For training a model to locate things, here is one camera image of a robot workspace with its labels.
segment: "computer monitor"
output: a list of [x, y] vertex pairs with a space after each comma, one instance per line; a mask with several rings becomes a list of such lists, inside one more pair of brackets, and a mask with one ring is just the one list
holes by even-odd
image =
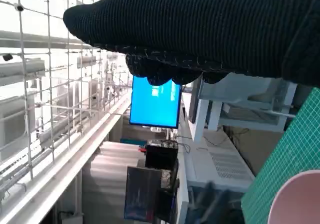
[[161, 188], [162, 171], [148, 168], [127, 168], [124, 219], [152, 223], [155, 199]]
[[181, 86], [168, 81], [152, 86], [147, 78], [134, 77], [132, 83], [130, 124], [178, 128]]

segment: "black electronic equipment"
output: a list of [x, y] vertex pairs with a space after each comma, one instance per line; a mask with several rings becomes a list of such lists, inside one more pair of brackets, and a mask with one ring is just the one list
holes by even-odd
[[170, 140], [151, 140], [146, 146], [145, 167], [173, 170], [178, 156], [178, 144]]

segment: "knit fabric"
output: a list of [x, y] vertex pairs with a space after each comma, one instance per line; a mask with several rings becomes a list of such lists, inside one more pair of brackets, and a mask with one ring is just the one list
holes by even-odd
[[160, 61], [167, 70], [283, 77], [320, 87], [319, 0], [100, 0], [63, 17], [84, 42]]

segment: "wire mesh grid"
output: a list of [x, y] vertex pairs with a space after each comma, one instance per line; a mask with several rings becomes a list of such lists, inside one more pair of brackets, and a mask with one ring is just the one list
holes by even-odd
[[65, 9], [94, 1], [0, 0], [2, 205], [130, 89], [123, 55], [82, 43], [63, 24]]

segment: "ventilation grille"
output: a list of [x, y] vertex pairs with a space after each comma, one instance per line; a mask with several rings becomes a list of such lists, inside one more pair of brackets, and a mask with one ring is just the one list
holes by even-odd
[[243, 162], [236, 154], [210, 153], [219, 177], [223, 179], [236, 179], [251, 181]]

